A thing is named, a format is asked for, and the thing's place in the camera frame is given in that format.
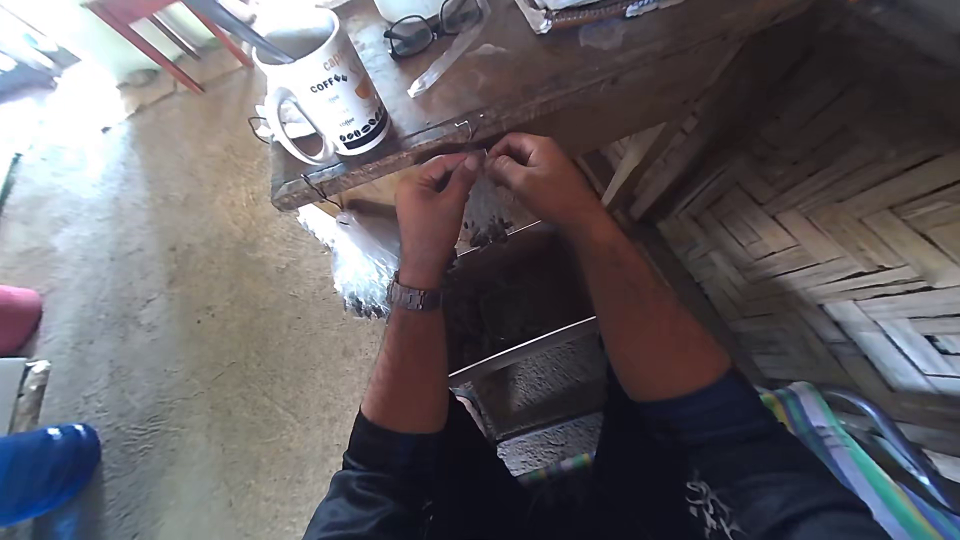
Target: man's left hand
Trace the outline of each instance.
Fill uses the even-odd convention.
[[[436,156],[400,181],[396,187],[400,284],[422,290],[440,288],[479,168],[476,155],[448,154]],[[438,190],[447,176],[449,182]]]

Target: concrete floor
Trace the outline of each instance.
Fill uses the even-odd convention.
[[[207,90],[106,133],[64,97],[16,173],[0,282],[45,298],[40,421],[104,443],[99,485],[34,537],[299,538],[339,468],[382,324],[270,205],[254,74]]]

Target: hand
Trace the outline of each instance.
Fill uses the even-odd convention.
[[[479,168],[480,158],[476,155],[436,156],[418,166],[396,187],[402,285],[416,289],[440,287]],[[448,175],[450,181],[443,191],[438,191]]]
[[[487,154],[486,171],[538,218],[567,233],[606,214],[587,179],[550,137],[504,136]]]

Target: table leg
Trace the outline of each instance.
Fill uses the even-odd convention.
[[[211,34],[213,34],[217,39],[220,39],[224,46],[227,47],[227,50],[229,50],[233,56],[237,57],[237,60],[239,60],[240,63],[246,65],[247,67],[253,67],[253,61],[250,60],[250,57],[245,55],[243,49],[238,47],[229,36],[224,34],[224,31],[221,30],[219,26],[213,24],[210,19],[206,18],[202,13],[197,12],[197,10],[194,10],[189,4],[184,4],[184,6],[186,6],[188,10],[193,12],[193,14],[200,19],[200,22],[204,24]]]
[[[157,51],[149,41],[143,38],[140,34],[135,32],[130,26],[120,22],[113,13],[103,6],[97,4],[87,4],[87,7],[98,17],[100,17],[104,22],[106,22],[110,28],[115,30],[117,34],[123,36],[132,43],[134,47],[140,50],[141,53],[147,55],[150,60],[155,61],[160,64],[160,67],[166,69],[175,79],[180,81],[181,84],[190,88],[198,94],[204,93],[204,89],[197,84],[196,81],[190,78],[179,66],[173,63],[170,59],[163,56],[163,53]]]
[[[176,34],[174,34],[174,31],[170,30],[169,26],[164,24],[163,21],[161,21],[160,19],[156,18],[156,15],[148,15],[147,20],[149,20],[151,24],[156,26],[158,30],[160,30],[165,36],[167,36],[167,39],[170,39],[171,41],[173,41],[174,45],[177,45],[181,51],[187,54],[187,56],[189,56],[193,60],[200,59],[200,55],[198,55],[196,51],[190,48],[190,45],[187,45],[186,43],[184,43],[183,40],[180,39],[180,36],[177,36]]]

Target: blue object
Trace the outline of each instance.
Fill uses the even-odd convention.
[[[76,495],[100,463],[100,439],[86,424],[0,437],[0,527],[35,518]]]

